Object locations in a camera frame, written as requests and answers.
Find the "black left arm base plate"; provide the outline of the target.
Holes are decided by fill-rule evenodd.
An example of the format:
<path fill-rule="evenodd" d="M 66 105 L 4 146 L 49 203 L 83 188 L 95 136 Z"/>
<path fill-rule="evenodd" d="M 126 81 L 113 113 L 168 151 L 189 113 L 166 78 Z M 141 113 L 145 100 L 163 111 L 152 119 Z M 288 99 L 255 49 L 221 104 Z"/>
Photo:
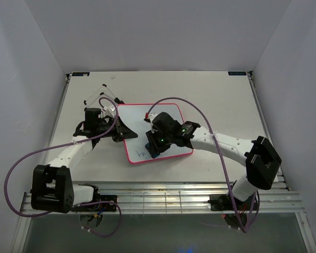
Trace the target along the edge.
<path fill-rule="evenodd" d="M 91 206 L 74 206 L 71 208 L 72 212 L 95 212 L 98 213 L 100 211 L 103 212 L 115 212 L 117 207 L 115 205 L 110 204 L 109 202 L 117 203 L 117 195 L 98 195 L 92 202 L 100 202 L 104 201 L 107 203 L 98 203 L 96 205 Z"/>

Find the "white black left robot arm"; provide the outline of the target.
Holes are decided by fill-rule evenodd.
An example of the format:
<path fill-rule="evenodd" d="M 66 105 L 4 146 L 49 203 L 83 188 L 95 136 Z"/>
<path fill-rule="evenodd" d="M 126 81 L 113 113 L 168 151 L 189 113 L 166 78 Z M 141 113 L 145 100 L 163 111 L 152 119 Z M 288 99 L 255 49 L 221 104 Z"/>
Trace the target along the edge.
<path fill-rule="evenodd" d="M 80 205 L 92 211 L 98 209 L 101 196 L 97 186 L 73 184 L 71 172 L 100 139 L 111 138 L 114 142 L 122 142 L 137 136 L 120 118 L 103 116 L 99 108 L 86 109 L 85 119 L 77 125 L 71 144 L 48 164 L 35 167 L 31 189 L 32 208 L 59 213 L 68 213 Z"/>

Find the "blue bone-shaped eraser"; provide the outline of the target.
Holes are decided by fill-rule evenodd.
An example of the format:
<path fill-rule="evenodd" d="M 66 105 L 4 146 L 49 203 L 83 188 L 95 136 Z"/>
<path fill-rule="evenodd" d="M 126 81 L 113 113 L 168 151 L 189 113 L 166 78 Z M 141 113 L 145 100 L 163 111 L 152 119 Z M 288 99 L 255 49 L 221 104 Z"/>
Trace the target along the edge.
<path fill-rule="evenodd" d="M 151 158 L 153 158 L 153 159 L 157 158 L 160 155 L 160 153 L 157 151 L 157 149 L 150 143 L 147 143 L 145 145 L 145 148 L 147 149 Z"/>

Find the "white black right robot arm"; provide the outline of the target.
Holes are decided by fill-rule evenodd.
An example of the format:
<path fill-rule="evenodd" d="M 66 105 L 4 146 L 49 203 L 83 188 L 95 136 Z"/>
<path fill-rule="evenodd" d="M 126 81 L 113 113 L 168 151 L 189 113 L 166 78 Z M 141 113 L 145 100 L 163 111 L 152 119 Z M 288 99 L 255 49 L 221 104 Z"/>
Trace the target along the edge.
<path fill-rule="evenodd" d="M 167 151 L 171 145 L 212 152 L 229 158 L 246 169 L 242 178 L 231 187 L 228 205 L 240 209 L 259 189 L 271 189 L 282 159 L 266 137 L 255 140 L 239 139 L 225 134 L 214 134 L 198 123 L 186 121 L 180 124 L 168 113 L 146 114 L 151 126 L 146 132 L 146 149 L 152 158 Z"/>

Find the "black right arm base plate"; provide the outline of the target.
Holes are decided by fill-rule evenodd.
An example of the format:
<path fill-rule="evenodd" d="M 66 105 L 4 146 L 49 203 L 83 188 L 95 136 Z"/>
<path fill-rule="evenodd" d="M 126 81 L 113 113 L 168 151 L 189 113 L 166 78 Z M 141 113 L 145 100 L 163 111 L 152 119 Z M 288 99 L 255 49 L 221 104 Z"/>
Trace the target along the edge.
<path fill-rule="evenodd" d="M 249 196 L 246 201 L 234 199 L 238 215 L 241 219 L 243 227 L 249 228 L 256 220 L 260 209 L 260 196 L 256 192 L 254 195 Z M 228 226 L 234 229 L 240 229 L 240 224 L 235 215 L 231 198 L 228 194 L 211 194 L 209 196 L 208 204 L 211 211 L 233 211 L 233 213 L 224 214 L 223 218 Z"/>

